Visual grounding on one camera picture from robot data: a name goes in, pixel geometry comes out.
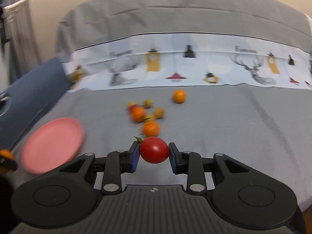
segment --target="lamp print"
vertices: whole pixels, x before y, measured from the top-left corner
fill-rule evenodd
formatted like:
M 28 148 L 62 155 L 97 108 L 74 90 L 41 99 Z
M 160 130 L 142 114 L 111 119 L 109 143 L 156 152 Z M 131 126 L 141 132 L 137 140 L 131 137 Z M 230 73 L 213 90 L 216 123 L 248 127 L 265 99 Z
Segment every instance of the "lamp print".
M 186 46 L 186 51 L 184 52 L 184 58 L 196 58 L 196 55 L 193 52 L 191 45 Z
M 292 79 L 291 77 L 289 78 L 289 82 L 290 82 L 290 83 L 293 83 L 293 84 L 295 84 L 295 85 L 297 85 L 297 86 L 299 86 L 299 84 L 300 84 L 298 81 Z
M 271 52 L 268 54 L 266 57 L 266 60 L 268 62 L 269 68 L 271 69 L 271 72 L 273 74 L 280 74 L 280 71 L 277 68 L 276 61 L 275 61 L 275 56 Z
M 293 58 L 292 58 L 290 55 L 288 55 L 288 56 L 289 56 L 288 64 L 294 66 L 294 60 L 293 60 Z
M 107 61 L 107 67 L 112 73 L 109 86 L 118 86 L 135 83 L 138 79 L 127 79 L 122 76 L 122 72 L 135 69 L 141 62 L 142 58 L 133 56 L 124 56 L 116 60 Z
M 187 79 L 186 77 L 181 76 L 177 72 L 177 63 L 176 63 L 176 60 L 175 60 L 175 57 L 174 57 L 174 53 L 172 53 L 172 59 L 173 59 L 174 73 L 171 76 L 166 77 L 166 79 L 170 79 L 171 82 L 176 82 L 176 83 L 180 82 L 182 79 Z
M 305 81 L 305 83 L 307 84 L 308 87 L 312 88 L 312 85 L 309 84 L 307 81 Z
M 219 78 L 215 76 L 213 73 L 208 72 L 203 79 L 206 83 L 218 83 Z
M 160 52 L 155 48 L 151 48 L 146 54 L 146 71 L 160 71 Z
M 69 81 L 74 83 L 74 85 L 71 87 L 72 89 L 77 87 L 78 82 L 84 77 L 85 72 L 81 65 L 78 65 L 75 70 L 68 75 Z

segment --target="blue cushion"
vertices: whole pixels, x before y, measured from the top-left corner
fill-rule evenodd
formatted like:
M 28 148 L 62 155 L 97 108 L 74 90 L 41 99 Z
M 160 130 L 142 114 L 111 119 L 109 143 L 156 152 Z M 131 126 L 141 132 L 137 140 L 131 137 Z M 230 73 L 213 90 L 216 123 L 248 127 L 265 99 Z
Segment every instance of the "blue cushion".
M 0 149 L 12 149 L 70 86 L 58 58 L 43 63 L 9 86 L 6 92 L 12 104 L 0 116 Z

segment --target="gray blanket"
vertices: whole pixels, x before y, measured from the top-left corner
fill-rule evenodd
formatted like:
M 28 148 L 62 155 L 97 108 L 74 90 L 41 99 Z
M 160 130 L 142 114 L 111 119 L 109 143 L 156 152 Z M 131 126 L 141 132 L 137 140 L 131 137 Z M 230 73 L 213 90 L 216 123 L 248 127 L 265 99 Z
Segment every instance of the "gray blanket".
M 206 32 L 272 40 L 309 51 L 305 14 L 276 0 L 89 0 L 58 25 L 62 61 L 72 51 L 140 33 Z
M 126 111 L 128 101 L 154 100 L 166 110 L 160 120 L 160 137 L 175 142 L 179 150 L 203 157 L 223 152 L 290 186 L 302 210 L 312 203 L 312 113 L 311 91 L 260 88 L 249 85 L 184 87 L 185 103 L 170 97 L 175 88 L 141 88 L 108 91 L 80 90 L 65 94 L 14 149 L 20 159 L 29 136 L 43 124 L 64 116 L 75 117 L 86 129 L 79 152 L 96 157 L 110 151 L 129 149 L 141 131 Z M 22 168 L 10 173 L 17 187 L 34 177 Z M 207 174 L 208 187 L 213 188 Z M 98 176 L 95 188 L 100 187 Z M 169 160 L 153 165 L 140 159 L 134 174 L 122 175 L 126 184 L 186 184 L 186 175 L 172 174 Z

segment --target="metal screw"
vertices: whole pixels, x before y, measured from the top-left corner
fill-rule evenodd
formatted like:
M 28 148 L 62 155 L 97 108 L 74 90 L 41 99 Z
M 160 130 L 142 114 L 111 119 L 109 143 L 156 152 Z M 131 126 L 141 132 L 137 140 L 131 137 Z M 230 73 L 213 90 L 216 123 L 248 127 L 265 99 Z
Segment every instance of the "metal screw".
M 193 192 L 201 192 L 201 191 L 205 190 L 205 187 L 201 184 L 192 184 L 192 185 L 190 185 L 190 189 Z
M 153 188 L 150 189 L 150 191 L 151 191 L 152 193 L 155 193 L 155 192 L 158 192 L 158 189 L 157 189 L 156 187 L 153 187 Z
M 103 188 L 107 192 L 115 192 L 119 189 L 119 186 L 116 184 L 106 184 Z

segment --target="small orange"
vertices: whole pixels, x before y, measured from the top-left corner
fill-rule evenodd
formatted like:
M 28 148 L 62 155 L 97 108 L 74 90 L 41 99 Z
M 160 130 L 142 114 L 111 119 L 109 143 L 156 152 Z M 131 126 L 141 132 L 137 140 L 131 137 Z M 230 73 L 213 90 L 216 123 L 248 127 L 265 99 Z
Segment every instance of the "small orange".
M 144 120 L 144 116 L 146 115 L 146 111 L 142 107 L 136 107 L 131 111 L 131 119 L 134 122 L 140 123 Z
M 174 102 L 180 104 L 186 100 L 186 92 L 184 90 L 176 90 L 172 95 Z
M 11 160 L 14 159 L 14 156 L 11 153 L 11 151 L 9 151 L 7 149 L 0 150 L 0 155 L 5 157 L 5 158 L 11 159 Z M 5 173 L 8 173 L 9 171 L 10 170 L 8 170 L 7 168 L 0 166 L 0 174 L 5 174 Z
M 146 137 L 158 136 L 160 133 L 160 125 L 156 121 L 148 121 L 144 123 L 142 133 Z

